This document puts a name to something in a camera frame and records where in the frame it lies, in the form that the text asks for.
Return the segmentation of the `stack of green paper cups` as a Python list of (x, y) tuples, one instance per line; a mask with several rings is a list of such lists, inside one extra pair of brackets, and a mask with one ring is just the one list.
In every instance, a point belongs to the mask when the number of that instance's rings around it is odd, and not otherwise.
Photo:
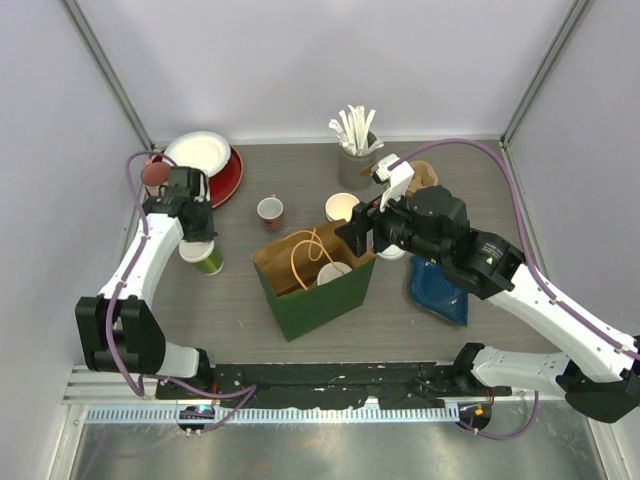
[(330, 222), (338, 220), (348, 222), (351, 219), (353, 208), (359, 202), (360, 200), (350, 193), (336, 193), (325, 202), (325, 215)]

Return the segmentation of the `stack of white lids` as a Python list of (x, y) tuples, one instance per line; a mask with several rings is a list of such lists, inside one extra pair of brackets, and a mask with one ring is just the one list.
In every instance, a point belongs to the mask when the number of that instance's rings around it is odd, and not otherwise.
[(396, 261), (405, 255), (405, 251), (397, 246), (391, 245), (385, 250), (377, 252), (376, 255), (383, 260)]

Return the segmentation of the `white cup lid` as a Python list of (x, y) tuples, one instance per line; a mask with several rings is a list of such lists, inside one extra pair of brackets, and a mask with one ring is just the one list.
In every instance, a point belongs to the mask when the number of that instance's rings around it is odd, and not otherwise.
[(352, 271), (352, 268), (343, 262), (329, 262), (324, 265), (318, 272), (316, 284), (318, 286), (325, 285), (336, 280)]
[(178, 247), (181, 258), (188, 263), (203, 262), (214, 252), (215, 242), (181, 241)]

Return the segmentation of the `green paper bag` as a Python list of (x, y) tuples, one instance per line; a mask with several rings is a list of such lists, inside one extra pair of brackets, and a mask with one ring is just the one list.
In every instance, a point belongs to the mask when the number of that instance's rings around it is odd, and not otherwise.
[[(376, 255), (356, 257), (336, 236), (343, 220), (308, 227), (281, 237), (253, 253), (256, 273), (280, 330), (293, 341), (360, 307), (367, 296)], [(343, 262), (352, 271), (318, 286), (319, 270)]]

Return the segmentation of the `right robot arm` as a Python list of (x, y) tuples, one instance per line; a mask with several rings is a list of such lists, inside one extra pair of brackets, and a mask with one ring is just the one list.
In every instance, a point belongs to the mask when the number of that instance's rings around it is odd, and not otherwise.
[(409, 199), (359, 203), (335, 233), (357, 257), (396, 246), (439, 266), (454, 286), (518, 317), (559, 350), (531, 354), (467, 343), (452, 366), (456, 391), (534, 390), (561, 397), (603, 423), (638, 408), (638, 338), (552, 293), (551, 283), (519, 248), (471, 227), (465, 203), (446, 188), (421, 189)]

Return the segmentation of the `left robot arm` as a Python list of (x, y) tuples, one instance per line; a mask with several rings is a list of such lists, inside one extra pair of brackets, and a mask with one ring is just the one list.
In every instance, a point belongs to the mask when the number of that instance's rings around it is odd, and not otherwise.
[(177, 377), (187, 396), (200, 399), (213, 385), (204, 351), (168, 342), (151, 306), (174, 252), (208, 275), (223, 264), (205, 172), (170, 168), (167, 185), (145, 200), (142, 212), (134, 242), (112, 278), (76, 304), (84, 359), (92, 371)]

